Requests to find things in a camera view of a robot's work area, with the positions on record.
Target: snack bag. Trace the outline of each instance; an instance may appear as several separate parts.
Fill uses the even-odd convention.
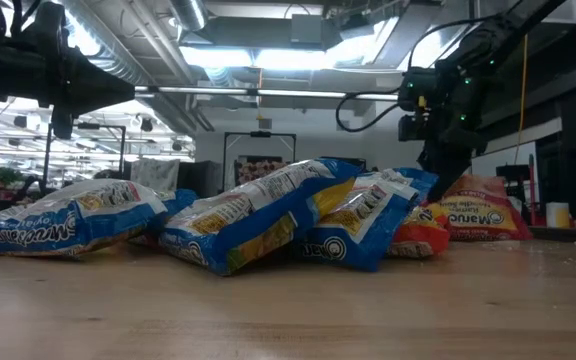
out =
[[[448,217],[439,204],[417,206],[395,232],[386,254],[421,259],[444,252],[450,233]]]
[[[230,275],[302,236],[350,191],[359,169],[338,160],[288,165],[221,195],[197,200],[166,224],[164,250]]]
[[[339,206],[295,243],[295,255],[376,271],[397,227],[425,199],[430,186],[422,179],[436,181],[434,175],[409,170],[415,169],[387,169],[357,178]]]
[[[159,200],[166,206],[166,211],[153,218],[143,234],[128,239],[129,243],[159,249],[159,234],[166,222],[197,200],[197,194],[187,189],[177,189],[174,192],[157,191],[156,193]]]
[[[114,179],[73,184],[0,212],[0,254],[77,255],[141,232],[166,211],[155,191]]]
[[[463,175],[444,194],[452,240],[526,240],[532,234],[499,177]]]

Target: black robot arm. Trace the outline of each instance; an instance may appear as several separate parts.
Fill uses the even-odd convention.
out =
[[[41,107],[54,105],[55,135],[69,139],[73,119],[134,99],[134,86],[91,64],[78,48],[68,47],[63,6],[36,4],[35,21],[24,31],[27,16],[15,9],[18,20],[13,21],[11,38],[4,36],[5,20],[2,24],[0,19],[0,101],[19,96],[36,99]]]
[[[434,69],[411,67],[404,75],[398,103],[413,114],[400,120],[399,140],[424,141],[418,162],[439,175],[429,200],[438,200],[468,169],[473,150],[486,150],[477,131],[493,76],[524,35],[564,2],[519,0],[510,10],[482,19]]]

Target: wooden tabletop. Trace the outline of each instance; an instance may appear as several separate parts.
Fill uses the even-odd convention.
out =
[[[0,257],[0,359],[576,359],[576,245],[221,278],[127,245]]]

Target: white wall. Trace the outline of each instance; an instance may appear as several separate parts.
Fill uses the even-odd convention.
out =
[[[350,120],[350,127],[357,128],[374,119],[390,103],[373,105],[362,117],[356,117],[352,111],[342,111],[341,118]],[[250,132],[258,130],[255,119],[257,110],[239,109],[231,112],[226,109],[206,108],[204,114],[215,127],[211,133],[198,133],[196,142],[196,161],[210,160],[222,163],[224,132]],[[320,156],[363,158],[368,168],[419,167],[417,157],[423,148],[423,142],[400,143],[397,135],[397,123],[403,112],[394,110],[372,128],[361,133],[338,131],[333,110],[312,109],[303,113],[292,109],[262,109],[262,115],[273,119],[273,133],[294,133],[297,135],[297,160]],[[229,137],[229,144],[236,136]],[[292,146],[292,139],[284,138]],[[232,164],[240,155],[281,156],[292,159],[292,152],[276,137],[270,139],[251,139],[243,136],[228,149],[226,165]]]
[[[537,147],[535,140],[560,132],[561,119],[555,118],[543,124],[524,129],[521,134],[521,145],[517,156],[517,165],[528,165],[530,155],[535,159],[535,198],[539,201],[539,172],[537,167]],[[496,176],[497,167],[515,164],[518,134],[510,134],[495,139],[488,144],[486,153],[472,160],[471,171],[475,175]],[[526,188],[526,198],[530,198]]]
[[[230,112],[225,109],[204,109],[204,114],[215,127],[215,132],[198,133],[195,138],[195,161],[223,162],[223,145],[225,132],[250,132],[259,129],[255,119],[257,110],[239,109]],[[348,158],[363,158],[361,134],[350,134],[337,131],[334,111],[273,109],[262,110],[262,115],[273,119],[273,133],[289,133],[297,135],[297,160],[312,159],[321,156],[336,156]],[[361,125],[361,118],[354,117],[351,111],[342,113],[343,119],[351,120],[353,127]],[[231,135],[228,144],[232,144],[237,136]],[[293,146],[291,137],[282,137]],[[228,149],[226,158],[226,174],[232,173],[230,164],[242,155],[281,156],[284,160],[292,160],[292,150],[278,137],[250,138],[242,136]]]
[[[390,103],[376,103],[367,113],[367,123],[390,106]],[[423,149],[423,141],[399,141],[399,119],[405,113],[395,109],[376,125],[363,133],[364,156],[369,165],[379,169],[392,167],[419,168],[417,158]]]

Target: blue snack bag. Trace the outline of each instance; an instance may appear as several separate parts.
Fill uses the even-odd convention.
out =
[[[155,191],[114,179],[87,180],[28,207],[0,212],[0,254],[77,255],[140,233],[166,211]]]
[[[295,255],[376,271],[396,229],[432,187],[426,181],[434,175],[409,170],[387,169],[358,177],[337,208],[294,243]]]
[[[201,199],[166,224],[159,245],[230,275],[305,234],[350,191],[359,169],[333,159],[290,164],[221,195]]]
[[[143,234],[128,239],[129,243],[158,249],[159,234],[166,222],[197,200],[197,194],[188,189],[177,189],[174,192],[157,191],[156,193],[166,207],[166,211],[154,217]]]

